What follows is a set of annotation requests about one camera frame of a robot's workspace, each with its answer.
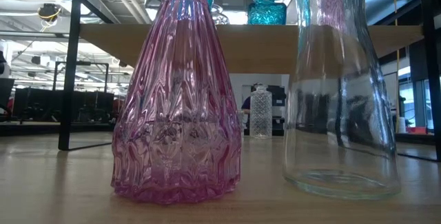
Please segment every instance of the person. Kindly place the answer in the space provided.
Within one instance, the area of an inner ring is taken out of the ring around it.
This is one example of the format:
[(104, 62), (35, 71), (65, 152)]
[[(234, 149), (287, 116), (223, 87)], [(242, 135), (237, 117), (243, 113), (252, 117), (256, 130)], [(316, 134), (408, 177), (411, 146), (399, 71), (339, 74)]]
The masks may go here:
[[(257, 86), (259, 86), (259, 85), (262, 85), (262, 84), (261, 83), (253, 84), (253, 86), (251, 88), (251, 92), (257, 91)], [(243, 102), (241, 110), (242, 110), (242, 112), (244, 114), (248, 115), (248, 118), (247, 118), (247, 129), (249, 129), (249, 116), (251, 114), (251, 97), (250, 96), (247, 97), (245, 99), (245, 101)]]
[(3, 55), (3, 47), (0, 46), (0, 79), (7, 79), (10, 74), (8, 62)]

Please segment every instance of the wooden table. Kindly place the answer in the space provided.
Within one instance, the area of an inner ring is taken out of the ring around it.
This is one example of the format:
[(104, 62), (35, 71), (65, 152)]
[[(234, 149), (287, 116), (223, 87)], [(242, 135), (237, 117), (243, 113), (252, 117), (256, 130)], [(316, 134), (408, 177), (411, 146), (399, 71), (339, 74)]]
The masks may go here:
[[(73, 134), (109, 141), (111, 134)], [(343, 201), (301, 192), (282, 177), (283, 140), (243, 143), (242, 181), (218, 201), (163, 207), (110, 187), (110, 146), (58, 152), (57, 136), (0, 137), (0, 223), (441, 223), (441, 166), (400, 157), (402, 193)]]

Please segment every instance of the clear glass bottle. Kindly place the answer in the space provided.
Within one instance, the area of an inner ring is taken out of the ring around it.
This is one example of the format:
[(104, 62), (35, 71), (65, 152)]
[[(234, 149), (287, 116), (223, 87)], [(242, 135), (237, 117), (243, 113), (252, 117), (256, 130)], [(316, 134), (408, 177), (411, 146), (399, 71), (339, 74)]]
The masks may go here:
[(115, 126), (112, 186), (197, 203), (240, 180), (237, 107), (207, 0), (163, 0)]
[(287, 6), (276, 3), (276, 0), (253, 0), (248, 7), (248, 24), (251, 25), (285, 25), (287, 23)]
[(217, 4), (213, 5), (212, 8), (212, 16), (213, 16), (213, 21), (214, 24), (216, 25), (227, 25), (229, 24), (229, 19), (226, 15), (222, 14), (222, 7), (220, 7)]
[(296, 0), (284, 176), (308, 192), (378, 199), (400, 191), (384, 80), (365, 0)]
[(272, 93), (260, 85), (251, 93), (251, 113), (249, 118), (249, 135), (252, 138), (268, 139), (273, 132)]

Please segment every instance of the pink glass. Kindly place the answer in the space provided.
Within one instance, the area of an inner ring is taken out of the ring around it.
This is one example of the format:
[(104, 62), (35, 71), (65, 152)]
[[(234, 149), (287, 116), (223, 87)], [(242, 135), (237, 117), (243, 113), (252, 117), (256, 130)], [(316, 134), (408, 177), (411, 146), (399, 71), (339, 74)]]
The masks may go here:
[(115, 127), (115, 192), (170, 204), (234, 190), (236, 110), (207, 0), (163, 0)]

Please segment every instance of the clear glass vase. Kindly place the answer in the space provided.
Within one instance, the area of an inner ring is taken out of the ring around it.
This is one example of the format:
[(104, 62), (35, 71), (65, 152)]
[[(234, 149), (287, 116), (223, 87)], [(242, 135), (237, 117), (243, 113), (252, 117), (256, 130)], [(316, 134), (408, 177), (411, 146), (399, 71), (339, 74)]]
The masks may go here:
[(249, 116), (249, 135), (257, 139), (270, 139), (273, 132), (272, 93), (266, 86), (257, 86), (251, 93), (251, 113)]
[(229, 19), (226, 15), (222, 14), (223, 8), (217, 4), (213, 5), (212, 16), (214, 24), (216, 25), (227, 25), (229, 24)]
[(160, 204), (231, 192), (237, 107), (207, 0), (163, 0), (116, 124), (112, 186)]
[(378, 199), (400, 191), (384, 80), (365, 0), (296, 0), (285, 178), (308, 192)]
[(248, 24), (250, 25), (285, 25), (287, 23), (287, 6), (276, 3), (276, 0), (253, 0), (248, 7)]

